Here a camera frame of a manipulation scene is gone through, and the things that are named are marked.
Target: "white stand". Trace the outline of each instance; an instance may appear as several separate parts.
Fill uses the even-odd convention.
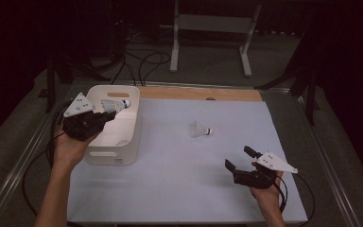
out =
[[[252,39],[252,34],[254,32],[260,10],[261,5],[257,5],[251,18],[179,14],[179,0],[175,0],[175,18],[173,26],[174,35],[172,57],[170,61],[170,72],[176,73],[178,71],[179,29],[206,30],[247,33],[246,42],[244,45],[240,46],[240,56],[244,75],[246,77],[251,77],[251,68],[249,58],[247,57],[247,50]]]

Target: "white paper sheet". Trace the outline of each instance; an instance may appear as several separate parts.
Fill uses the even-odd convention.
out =
[[[252,171],[243,148],[285,154],[265,102],[141,99],[137,160],[130,166],[73,171],[68,218],[111,223],[240,223],[263,221],[246,186],[234,184],[225,159]],[[190,138],[195,120],[214,130]],[[285,221],[307,220],[291,174],[283,176]]]

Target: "badminton shuttlecock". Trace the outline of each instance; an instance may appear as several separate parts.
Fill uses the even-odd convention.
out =
[[[190,137],[196,138],[202,135],[212,135],[214,133],[210,128],[206,128],[201,125],[199,122],[194,121],[193,124],[190,125]]]
[[[127,109],[131,106],[131,103],[129,100],[107,100],[102,99],[101,100],[102,108],[104,109],[104,112],[107,113],[113,113],[116,112],[116,114],[119,114],[119,112],[123,111],[124,109]]]

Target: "dark background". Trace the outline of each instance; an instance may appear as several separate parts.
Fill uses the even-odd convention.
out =
[[[0,1],[0,125],[32,89],[33,79],[46,68],[52,44],[78,61],[88,61],[93,54],[106,54],[110,31],[105,2]],[[121,19],[157,39],[159,25],[173,24],[172,1],[113,2]],[[185,1],[181,10],[194,13],[198,2],[205,3]],[[242,2],[245,1],[231,1],[224,7],[223,1],[212,1],[211,7],[206,5],[201,12],[242,16],[245,8],[250,8]],[[265,4],[257,29],[262,35],[283,32],[302,36],[289,67],[310,64],[316,69],[318,86],[324,88],[363,164],[363,1],[322,2],[326,4]],[[243,5],[233,11],[233,4]],[[97,42],[97,37],[106,42]],[[310,57],[314,52],[315,61]]]

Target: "human hand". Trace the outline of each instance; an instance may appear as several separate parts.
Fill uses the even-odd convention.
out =
[[[84,152],[88,145],[96,139],[96,135],[85,141],[79,141],[71,138],[63,130],[56,132],[55,139],[55,156],[54,166],[60,166],[64,170],[73,170],[73,168],[82,160]]]
[[[283,172],[277,171],[276,175],[278,177],[275,182],[279,186]],[[279,209],[279,191],[275,186],[272,185],[267,189],[250,187],[250,192],[256,198],[268,226],[285,226],[282,213]]]

